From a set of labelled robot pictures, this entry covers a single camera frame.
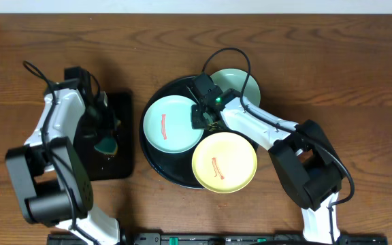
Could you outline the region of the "green scrubbing sponge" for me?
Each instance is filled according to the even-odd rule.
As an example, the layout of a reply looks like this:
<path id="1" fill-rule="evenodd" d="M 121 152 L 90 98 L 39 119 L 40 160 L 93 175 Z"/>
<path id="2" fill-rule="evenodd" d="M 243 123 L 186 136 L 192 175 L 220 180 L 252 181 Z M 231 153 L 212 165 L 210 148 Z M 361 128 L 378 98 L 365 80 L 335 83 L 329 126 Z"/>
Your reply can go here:
<path id="1" fill-rule="evenodd" d="M 114 156 L 118 152 L 118 144 L 112 135 L 107 135 L 94 145 L 94 149 L 101 154 Z"/>

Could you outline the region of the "light blue plate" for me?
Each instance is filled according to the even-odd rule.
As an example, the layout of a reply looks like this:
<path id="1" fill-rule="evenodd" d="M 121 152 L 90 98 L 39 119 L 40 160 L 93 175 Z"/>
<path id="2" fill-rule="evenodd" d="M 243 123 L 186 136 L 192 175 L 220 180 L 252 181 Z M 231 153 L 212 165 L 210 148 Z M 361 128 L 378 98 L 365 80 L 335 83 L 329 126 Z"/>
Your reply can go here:
<path id="1" fill-rule="evenodd" d="M 148 142 L 161 152 L 177 154 L 190 150 L 203 135 L 192 128 L 191 108 L 195 102 L 181 95 L 156 100 L 146 111 L 142 129 Z"/>

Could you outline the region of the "yellow plate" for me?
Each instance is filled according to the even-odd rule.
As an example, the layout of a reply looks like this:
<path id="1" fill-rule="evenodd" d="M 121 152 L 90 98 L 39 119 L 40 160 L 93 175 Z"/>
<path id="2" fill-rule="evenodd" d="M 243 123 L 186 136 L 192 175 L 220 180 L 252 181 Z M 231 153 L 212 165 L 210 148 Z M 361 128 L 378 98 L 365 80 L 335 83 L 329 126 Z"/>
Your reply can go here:
<path id="1" fill-rule="evenodd" d="M 215 193 L 233 193 L 255 176 L 257 155 L 241 135 L 220 132 L 203 139 L 192 156 L 192 170 L 197 181 Z"/>

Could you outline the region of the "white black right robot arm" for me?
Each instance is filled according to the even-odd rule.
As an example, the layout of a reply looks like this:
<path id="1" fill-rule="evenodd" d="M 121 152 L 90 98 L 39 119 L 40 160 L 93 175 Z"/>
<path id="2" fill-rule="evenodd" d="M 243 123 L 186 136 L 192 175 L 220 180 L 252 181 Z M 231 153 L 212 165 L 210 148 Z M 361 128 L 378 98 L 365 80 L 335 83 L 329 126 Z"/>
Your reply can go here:
<path id="1" fill-rule="evenodd" d="M 201 96 L 191 108 L 191 122 L 195 129 L 238 132 L 264 147 L 284 191 L 301 208 L 304 238 L 322 244 L 338 241 L 336 206 L 352 198 L 355 185 L 316 122 L 283 120 L 234 89 Z"/>

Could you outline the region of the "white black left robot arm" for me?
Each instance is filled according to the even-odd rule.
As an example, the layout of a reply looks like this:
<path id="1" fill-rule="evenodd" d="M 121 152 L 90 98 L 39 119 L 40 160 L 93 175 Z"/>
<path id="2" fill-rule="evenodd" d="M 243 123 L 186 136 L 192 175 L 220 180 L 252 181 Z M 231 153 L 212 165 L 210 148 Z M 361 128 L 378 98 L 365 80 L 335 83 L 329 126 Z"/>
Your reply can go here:
<path id="1" fill-rule="evenodd" d="M 73 146 L 91 85 L 79 78 L 51 84 L 40 120 L 23 146 L 5 156 L 23 218 L 72 232 L 87 244 L 118 244 L 118 221 L 94 204 L 88 174 Z"/>

